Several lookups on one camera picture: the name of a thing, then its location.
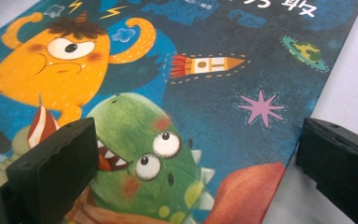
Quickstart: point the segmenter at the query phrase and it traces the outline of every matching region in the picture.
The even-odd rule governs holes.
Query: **dinosaur spike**
[[[214,176],[214,169],[201,167],[201,181],[204,185],[207,185]]]
[[[193,208],[199,210],[211,210],[213,207],[214,198],[210,192],[204,190],[197,201],[194,203]]]
[[[191,150],[191,155],[193,156],[194,162],[196,164],[199,164],[200,159],[201,159],[201,154],[202,154],[202,152],[199,149]]]
[[[197,224],[198,222],[196,221],[196,219],[193,218],[193,216],[191,216],[191,214],[187,215],[187,217],[185,218],[185,220],[183,220],[182,224]]]

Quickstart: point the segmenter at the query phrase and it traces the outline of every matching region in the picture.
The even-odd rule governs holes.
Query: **illustration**
[[[343,2],[39,1],[0,29],[0,186],[94,117],[68,223],[261,223],[356,18]]]
[[[214,170],[199,168],[201,152],[187,147],[170,118],[151,101],[121,93],[101,102],[89,117],[95,119],[100,150],[89,201],[171,223],[191,219],[191,209],[212,209],[205,186]]]
[[[61,111],[61,126],[81,117],[81,106],[100,89],[109,63],[130,63],[143,57],[156,39],[150,22],[129,19],[129,27],[142,30],[138,41],[124,52],[109,55],[105,30],[87,23],[87,13],[82,13],[73,21],[61,17],[21,43],[17,35],[23,24],[42,19],[39,12],[18,19],[2,35],[4,44],[14,51],[0,63],[0,93],[27,105],[43,102],[47,109]]]

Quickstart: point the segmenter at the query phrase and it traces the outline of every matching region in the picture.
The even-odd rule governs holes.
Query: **monster horn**
[[[75,18],[75,22],[77,23],[86,22],[86,21],[87,21],[87,11],[82,12],[80,15],[78,15]]]

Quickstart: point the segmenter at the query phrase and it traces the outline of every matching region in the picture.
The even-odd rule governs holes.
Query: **green spots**
[[[160,217],[167,217],[170,214],[170,207],[166,205],[161,206],[158,210],[158,214]]]
[[[185,194],[185,202],[188,208],[193,206],[194,202],[199,198],[204,189],[200,182],[194,183],[188,187]]]
[[[185,219],[186,214],[183,212],[177,212],[172,215],[170,222],[174,224],[182,223],[182,221]]]

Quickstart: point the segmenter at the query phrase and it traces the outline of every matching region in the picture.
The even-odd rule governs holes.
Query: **green dinosaur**
[[[167,114],[140,94],[117,94],[95,106],[99,171],[91,180],[94,202],[119,213],[171,223],[195,223],[191,209],[211,209],[205,185],[214,170],[199,168]]]

